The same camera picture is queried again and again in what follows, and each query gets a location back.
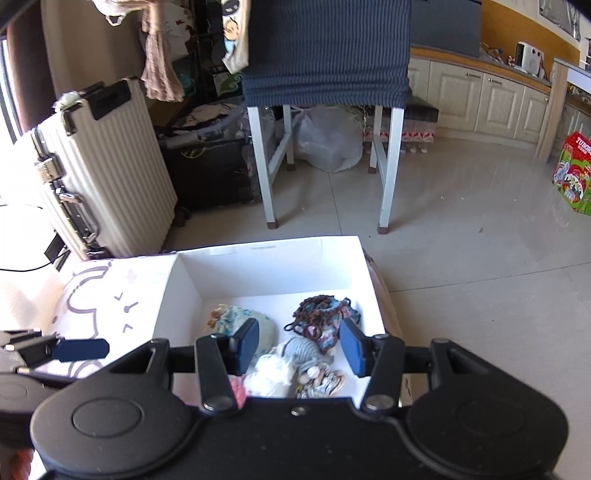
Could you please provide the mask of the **cream kitchen cabinets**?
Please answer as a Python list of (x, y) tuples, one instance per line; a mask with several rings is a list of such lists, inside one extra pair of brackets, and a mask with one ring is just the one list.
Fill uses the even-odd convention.
[(415, 96), (439, 110), (437, 134), (533, 150), (541, 139), (551, 86), (511, 67), (413, 47), (408, 78)]

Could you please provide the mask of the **white table with dark cloth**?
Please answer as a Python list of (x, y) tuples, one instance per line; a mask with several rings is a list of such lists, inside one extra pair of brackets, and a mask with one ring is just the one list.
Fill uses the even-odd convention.
[(290, 135), (276, 152), (263, 145), (259, 110), (315, 105), (373, 106), (381, 128), (390, 108), (388, 145), (375, 137), (370, 169), (379, 172), (383, 198), (378, 231), (389, 230), (409, 94), (411, 50), (409, 1), (253, 1), (250, 4), (249, 65), (242, 91), (249, 113), (266, 224), (277, 225), (271, 184), (290, 159)]

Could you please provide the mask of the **pink crochet doll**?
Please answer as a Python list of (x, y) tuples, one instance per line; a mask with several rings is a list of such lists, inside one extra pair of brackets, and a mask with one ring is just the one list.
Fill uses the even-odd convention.
[(242, 376), (229, 375), (228, 380), (231, 385), (233, 395), (235, 395), (236, 405), (239, 409), (242, 409), (247, 399), (246, 389), (243, 385), (243, 378)]

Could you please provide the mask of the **white cardboard box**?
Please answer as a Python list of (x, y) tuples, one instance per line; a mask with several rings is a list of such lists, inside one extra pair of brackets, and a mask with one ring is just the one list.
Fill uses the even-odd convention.
[(150, 257), (146, 295), (154, 310), (153, 337), (192, 344), (207, 331), (219, 304), (269, 316), (283, 328), (301, 301), (318, 294), (349, 298), (363, 333), (384, 332), (359, 238), (325, 236), (218, 246)]

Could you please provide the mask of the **white fluffy scrunchie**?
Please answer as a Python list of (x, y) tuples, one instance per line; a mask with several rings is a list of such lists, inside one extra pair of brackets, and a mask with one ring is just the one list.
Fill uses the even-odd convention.
[(243, 387), (249, 396), (287, 398), (293, 387), (294, 375), (296, 370), (290, 360), (274, 354), (263, 355), (245, 375)]

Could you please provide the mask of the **red green cardboard box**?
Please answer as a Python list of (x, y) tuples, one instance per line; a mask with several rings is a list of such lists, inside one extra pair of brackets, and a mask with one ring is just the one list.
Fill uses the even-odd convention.
[(590, 215), (590, 140), (573, 132), (563, 143), (552, 182), (577, 213)]

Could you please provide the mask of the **white kitchen appliance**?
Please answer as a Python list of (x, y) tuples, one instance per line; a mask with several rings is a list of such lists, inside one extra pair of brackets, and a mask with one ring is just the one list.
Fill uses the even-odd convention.
[(526, 42), (516, 44), (514, 67), (531, 76), (538, 77), (542, 68), (544, 53)]

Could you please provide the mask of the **blue floral drawstring pouch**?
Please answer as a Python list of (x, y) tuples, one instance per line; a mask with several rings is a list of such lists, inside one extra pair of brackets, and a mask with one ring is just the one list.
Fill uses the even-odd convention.
[(254, 363), (260, 356), (269, 354), (279, 343), (279, 331), (269, 316), (241, 306), (219, 304), (209, 313), (206, 330), (211, 333), (233, 335), (249, 319), (259, 322), (259, 344), (252, 357)]

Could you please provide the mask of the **cartoon tote bag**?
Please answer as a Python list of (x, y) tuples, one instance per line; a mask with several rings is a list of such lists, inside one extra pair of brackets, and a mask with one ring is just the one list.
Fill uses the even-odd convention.
[(236, 74), (249, 66), (249, 0), (221, 2), (224, 66)]

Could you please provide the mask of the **pink hanging scarf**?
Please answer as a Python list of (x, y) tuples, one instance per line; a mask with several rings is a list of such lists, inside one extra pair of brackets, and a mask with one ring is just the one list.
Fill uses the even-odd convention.
[(146, 61), (141, 80), (148, 98), (161, 102), (181, 102), (184, 90), (169, 59), (163, 10), (163, 1), (147, 1), (143, 9), (142, 31), (146, 34)]

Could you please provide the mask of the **cream ribbed suitcase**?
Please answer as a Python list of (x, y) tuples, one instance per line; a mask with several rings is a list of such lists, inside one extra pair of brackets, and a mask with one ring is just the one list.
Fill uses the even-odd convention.
[(78, 258), (160, 251), (177, 197), (137, 78), (64, 95), (8, 160)]

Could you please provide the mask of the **white plastic bag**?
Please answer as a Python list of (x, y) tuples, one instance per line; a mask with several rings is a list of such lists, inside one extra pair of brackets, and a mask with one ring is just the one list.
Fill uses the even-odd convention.
[(319, 105), (294, 117), (294, 157), (325, 173), (352, 169), (363, 156), (363, 116), (352, 107)]

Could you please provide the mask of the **wooden table leg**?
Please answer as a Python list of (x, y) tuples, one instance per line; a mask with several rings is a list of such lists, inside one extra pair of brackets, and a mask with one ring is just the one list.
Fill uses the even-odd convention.
[(543, 162), (547, 162), (551, 156), (568, 89), (567, 64), (561, 59), (556, 59), (552, 73), (553, 80), (549, 102), (535, 152), (536, 158)]

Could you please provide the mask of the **white cartoon bed sheet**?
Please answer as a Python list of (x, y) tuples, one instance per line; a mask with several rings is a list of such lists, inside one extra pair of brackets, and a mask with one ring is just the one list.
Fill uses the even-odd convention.
[[(402, 334), (390, 292), (376, 263), (365, 252), (384, 332)], [(146, 295), (148, 273), (144, 256), (96, 260), (76, 266), (72, 276), (49, 272), (4, 275), (1, 278), (1, 327), (39, 329), (67, 339), (97, 336), (110, 345), (109, 355), (84, 364), (53, 361), (45, 372), (85, 377), (153, 337), (154, 310), (158, 300)], [(279, 343), (287, 331), (278, 328)]]

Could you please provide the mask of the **grey-blue crochet toy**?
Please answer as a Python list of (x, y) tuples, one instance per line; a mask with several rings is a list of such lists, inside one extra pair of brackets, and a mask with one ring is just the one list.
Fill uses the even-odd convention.
[(308, 371), (327, 361), (318, 344), (304, 337), (293, 337), (281, 342), (276, 346), (276, 354), (301, 371)]

